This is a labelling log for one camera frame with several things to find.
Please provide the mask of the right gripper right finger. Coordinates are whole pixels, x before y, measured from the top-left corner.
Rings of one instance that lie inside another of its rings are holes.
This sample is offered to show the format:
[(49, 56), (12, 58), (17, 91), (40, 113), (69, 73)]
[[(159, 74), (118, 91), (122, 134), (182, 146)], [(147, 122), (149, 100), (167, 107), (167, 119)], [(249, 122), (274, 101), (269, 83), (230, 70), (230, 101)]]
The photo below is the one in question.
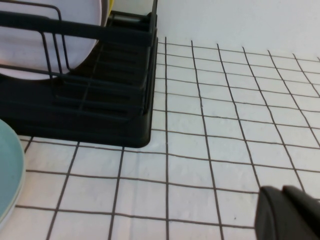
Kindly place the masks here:
[(286, 185), (282, 192), (309, 225), (320, 224), (320, 203), (316, 199), (295, 186)]

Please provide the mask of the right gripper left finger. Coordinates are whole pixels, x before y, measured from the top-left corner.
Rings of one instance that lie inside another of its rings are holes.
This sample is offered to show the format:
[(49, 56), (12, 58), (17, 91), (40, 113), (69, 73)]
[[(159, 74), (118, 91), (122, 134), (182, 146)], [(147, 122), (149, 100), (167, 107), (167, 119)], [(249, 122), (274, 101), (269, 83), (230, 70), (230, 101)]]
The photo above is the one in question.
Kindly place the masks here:
[(284, 195), (283, 189), (259, 190), (254, 221), (258, 240), (318, 240), (320, 225), (309, 225)]

